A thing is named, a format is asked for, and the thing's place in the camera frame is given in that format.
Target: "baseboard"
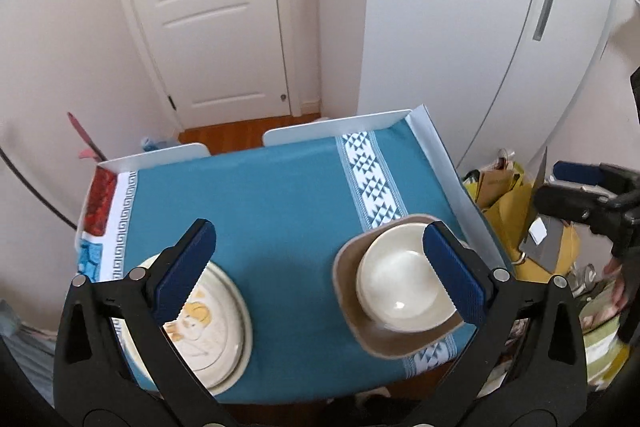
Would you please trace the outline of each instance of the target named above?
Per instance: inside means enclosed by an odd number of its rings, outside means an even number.
[[[320,100],[301,103],[300,111],[302,112],[302,114],[313,114],[316,112],[320,112]]]

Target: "white patterned border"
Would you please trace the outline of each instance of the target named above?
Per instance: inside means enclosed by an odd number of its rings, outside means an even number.
[[[343,134],[335,140],[362,229],[375,229],[406,216],[406,207],[375,133]]]
[[[131,209],[133,199],[136,197],[138,187],[138,172],[130,172],[127,179],[127,191],[125,193],[120,220],[118,221],[118,232],[116,235],[115,255],[113,256],[113,278],[122,279],[124,277],[124,253],[127,248],[127,232],[129,232],[129,221],[131,219]]]

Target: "white plate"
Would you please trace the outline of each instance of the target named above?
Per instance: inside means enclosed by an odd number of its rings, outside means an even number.
[[[406,223],[387,230],[358,266],[358,300],[367,315],[391,330],[431,330],[456,312],[424,254],[425,227]]]
[[[141,266],[151,266],[156,257]],[[124,322],[122,326],[126,349],[150,378]],[[248,311],[238,288],[213,263],[207,264],[178,318],[165,324],[164,329],[194,374],[213,394],[231,387],[246,368],[252,349]]]
[[[231,372],[228,378],[225,381],[220,382],[216,386],[209,387],[209,392],[216,396],[217,394],[224,393],[225,391],[231,389],[231,387],[240,380],[240,377],[244,374],[247,365],[249,365],[249,359],[251,359],[251,352],[254,347],[254,330],[251,325],[251,317],[249,315],[249,309],[246,307],[246,302],[242,298],[242,294],[238,287],[234,284],[234,282],[229,278],[229,276],[220,269],[216,264],[209,263],[207,264],[207,268],[211,272],[213,272],[229,289],[236,300],[236,304],[238,305],[238,309],[240,310],[240,315],[242,318],[242,324],[244,326],[244,344],[242,346],[242,354],[240,356],[240,361],[236,368]]]

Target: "white bowl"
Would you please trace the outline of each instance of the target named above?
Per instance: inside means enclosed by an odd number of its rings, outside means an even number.
[[[456,312],[424,254],[426,226],[406,223],[387,230],[358,266],[358,300],[369,317],[390,330],[431,330]]]

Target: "human hand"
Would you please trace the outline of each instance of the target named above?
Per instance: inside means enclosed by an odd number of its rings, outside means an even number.
[[[611,303],[616,309],[616,313],[621,311],[629,302],[628,297],[625,295],[625,280],[622,277],[620,266],[620,261],[615,257],[612,257],[611,261],[609,261],[603,270],[603,273],[606,276],[616,276],[616,281],[613,285],[613,292],[611,293]]]

